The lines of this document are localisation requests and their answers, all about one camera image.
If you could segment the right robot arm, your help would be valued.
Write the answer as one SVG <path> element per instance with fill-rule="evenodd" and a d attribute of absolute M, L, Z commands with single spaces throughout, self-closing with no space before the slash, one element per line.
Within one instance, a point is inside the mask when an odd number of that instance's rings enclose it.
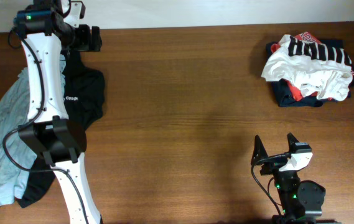
<path fill-rule="evenodd" d="M 301 180 L 298 172 L 309 165 L 313 156 L 312 148 L 300 142 L 292 133 L 287 135 L 289 150 L 282 154 L 269 156 L 261 138 L 254 137 L 251 158 L 251 175 L 277 210 L 272 216 L 273 223 L 316 223 L 322 216 L 326 190 L 311 180 Z M 272 175 L 280 202 L 277 203 L 269 190 L 260 183 L 254 168 L 260 166 L 261 175 Z"/>

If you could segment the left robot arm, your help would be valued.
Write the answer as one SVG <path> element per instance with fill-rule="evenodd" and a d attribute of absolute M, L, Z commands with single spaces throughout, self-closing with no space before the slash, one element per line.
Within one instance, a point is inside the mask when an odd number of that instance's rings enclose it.
<path fill-rule="evenodd" d="M 10 134 L 44 160 L 41 173 L 55 174 L 70 223 L 102 223 L 85 172 L 85 130 L 70 120 L 61 90 L 61 53 L 101 47 L 99 28 L 81 24 L 85 9 L 82 1 L 34 1 L 17 13 L 12 31 L 26 55 L 29 110 L 26 123 Z"/>

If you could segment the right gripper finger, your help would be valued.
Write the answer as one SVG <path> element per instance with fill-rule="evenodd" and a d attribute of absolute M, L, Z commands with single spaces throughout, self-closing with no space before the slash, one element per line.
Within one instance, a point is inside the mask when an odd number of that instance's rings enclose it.
<path fill-rule="evenodd" d="M 299 149 L 299 146 L 300 146 L 299 140 L 292 133 L 288 133 L 287 134 L 287 141 L 288 141 L 288 146 L 289 146 L 289 152 L 295 153 Z"/>
<path fill-rule="evenodd" d="M 258 161 L 260 161 L 262 159 L 267 159 L 267 158 L 268 158 L 268 154 L 264 148 L 261 138 L 259 137 L 259 135 L 255 135 L 253 155 L 251 158 L 251 165 L 255 166 Z"/>

